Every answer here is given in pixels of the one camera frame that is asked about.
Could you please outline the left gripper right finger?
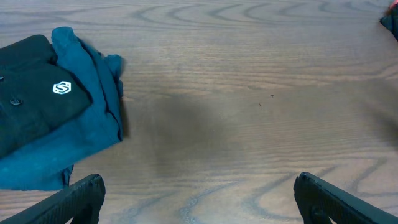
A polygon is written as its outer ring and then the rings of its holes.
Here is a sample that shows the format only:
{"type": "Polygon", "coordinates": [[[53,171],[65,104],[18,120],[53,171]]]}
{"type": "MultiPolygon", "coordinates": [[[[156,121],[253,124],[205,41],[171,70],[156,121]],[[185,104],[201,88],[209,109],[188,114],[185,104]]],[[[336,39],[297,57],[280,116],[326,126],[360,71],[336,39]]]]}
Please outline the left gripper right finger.
{"type": "Polygon", "coordinates": [[[309,173],[294,183],[304,224],[397,224],[397,217],[309,173]]]}

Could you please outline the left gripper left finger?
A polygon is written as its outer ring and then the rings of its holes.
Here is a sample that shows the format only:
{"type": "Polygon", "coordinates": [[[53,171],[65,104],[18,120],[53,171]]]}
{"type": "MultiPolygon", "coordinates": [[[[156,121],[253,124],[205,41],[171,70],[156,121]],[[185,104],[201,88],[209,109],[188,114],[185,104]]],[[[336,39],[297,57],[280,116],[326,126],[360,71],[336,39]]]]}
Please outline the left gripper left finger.
{"type": "Polygon", "coordinates": [[[91,174],[1,224],[97,224],[105,194],[102,176],[91,174]]]}

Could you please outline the black t-shirt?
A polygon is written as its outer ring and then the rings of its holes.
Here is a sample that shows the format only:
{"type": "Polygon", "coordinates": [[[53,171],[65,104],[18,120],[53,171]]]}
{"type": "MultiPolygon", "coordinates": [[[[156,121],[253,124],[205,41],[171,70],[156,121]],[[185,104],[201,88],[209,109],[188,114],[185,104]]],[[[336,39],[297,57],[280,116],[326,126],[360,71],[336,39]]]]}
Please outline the black t-shirt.
{"type": "Polygon", "coordinates": [[[77,78],[57,66],[45,36],[1,48],[1,157],[51,133],[91,103],[77,78]]]}

